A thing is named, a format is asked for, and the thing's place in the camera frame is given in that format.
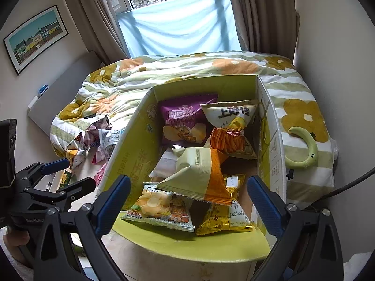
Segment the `person left hand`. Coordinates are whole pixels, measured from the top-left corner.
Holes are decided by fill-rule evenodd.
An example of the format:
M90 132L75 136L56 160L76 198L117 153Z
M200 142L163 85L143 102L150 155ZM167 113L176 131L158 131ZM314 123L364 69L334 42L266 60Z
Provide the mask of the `person left hand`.
M3 241L14 259L22 264L27 262L19 247L24 246L29 242L28 232L11 230L3 235Z

